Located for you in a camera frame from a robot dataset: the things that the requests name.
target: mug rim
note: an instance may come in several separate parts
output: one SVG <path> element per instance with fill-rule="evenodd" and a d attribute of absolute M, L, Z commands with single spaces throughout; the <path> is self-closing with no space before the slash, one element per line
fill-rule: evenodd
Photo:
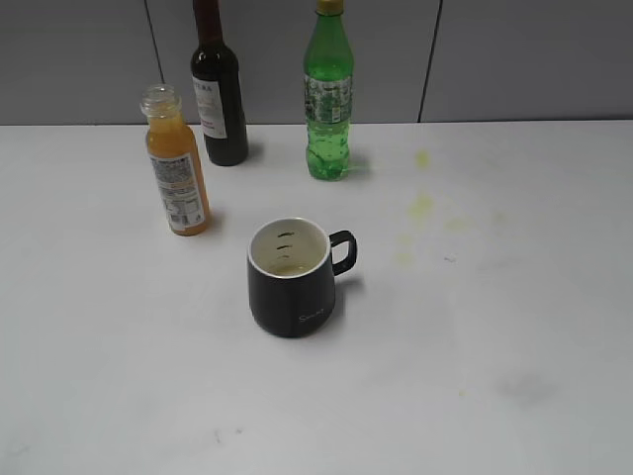
<path fill-rule="evenodd" d="M 323 253 L 323 257 L 321 258 L 321 260 L 318 262 L 317 265 L 315 265 L 314 267 L 311 267 L 309 270 L 307 270 L 306 272 L 303 272 L 301 274 L 296 274 L 296 275 L 277 275 L 277 274 L 273 274 L 272 272 L 268 272 L 267 270 L 262 269 L 257 262 L 255 262 L 255 259 L 253 258 L 253 243 L 255 242 L 255 239 L 257 238 L 257 235 L 259 235 L 262 231 L 264 231 L 264 229 L 268 228 L 271 225 L 274 225 L 276 223 L 280 223 L 283 221 L 303 221 L 304 223 L 309 224 L 310 226 L 312 226 L 313 228 L 317 229 L 320 234 L 323 237 L 323 240 L 325 241 L 325 252 Z M 325 230 L 319 226 L 317 223 L 315 223 L 314 221 L 311 220 L 307 220 L 306 218 L 299 218 L 299 217 L 291 217 L 291 218 L 279 218 L 277 220 L 272 220 L 269 221 L 268 223 L 265 223 L 264 225 L 260 226 L 257 231 L 255 232 L 255 234 L 253 235 L 253 237 L 250 240 L 250 244 L 248 245 L 248 263 L 251 264 L 256 270 L 257 272 L 260 272 L 264 275 L 266 275 L 267 277 L 271 277 L 273 279 L 282 279 L 282 280 L 292 280 L 292 279 L 298 279 L 300 277 L 305 277 L 307 275 L 312 274 L 313 272 L 315 272 L 317 269 L 320 269 L 320 267 L 329 259 L 329 256 L 332 252 L 331 249 L 331 243 L 329 241 L 329 234 L 325 232 Z"/>

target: mug handle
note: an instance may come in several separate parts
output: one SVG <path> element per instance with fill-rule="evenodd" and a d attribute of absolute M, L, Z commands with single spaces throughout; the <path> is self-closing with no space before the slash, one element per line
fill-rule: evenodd
<path fill-rule="evenodd" d="M 339 231 L 329 236 L 329 242 L 332 247 L 335 247 L 344 242 L 349 242 L 349 249 L 347 250 L 347 257 L 340 262 L 333 264 L 332 269 L 334 275 L 342 274 L 351 269 L 356 263 L 356 255 L 358 254 L 358 247 L 356 245 L 356 237 L 350 231 Z"/>

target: black mug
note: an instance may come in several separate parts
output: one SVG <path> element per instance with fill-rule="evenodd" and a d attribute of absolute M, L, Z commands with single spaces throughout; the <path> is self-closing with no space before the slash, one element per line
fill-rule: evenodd
<path fill-rule="evenodd" d="M 347 257 L 332 263 L 331 249 L 344 242 Z M 260 228 L 248 248 L 248 300 L 257 324 L 284 337 L 319 328 L 334 308 L 334 276 L 351 269 L 356 254 L 350 231 L 328 236 L 301 218 Z"/>

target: green label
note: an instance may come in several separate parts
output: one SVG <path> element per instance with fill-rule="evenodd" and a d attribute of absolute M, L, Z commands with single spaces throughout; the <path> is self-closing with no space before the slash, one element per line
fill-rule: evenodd
<path fill-rule="evenodd" d="M 319 81 L 306 76 L 306 118 L 338 124 L 352 115 L 352 76 L 340 81 Z"/>

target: orange juice bottle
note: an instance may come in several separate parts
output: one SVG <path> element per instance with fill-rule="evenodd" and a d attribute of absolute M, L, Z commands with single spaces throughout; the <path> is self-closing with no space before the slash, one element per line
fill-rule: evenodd
<path fill-rule="evenodd" d="M 140 109 L 147 116 L 147 151 L 171 231 L 193 236 L 211 221 L 198 146 L 180 110 L 173 86 L 149 86 Z"/>

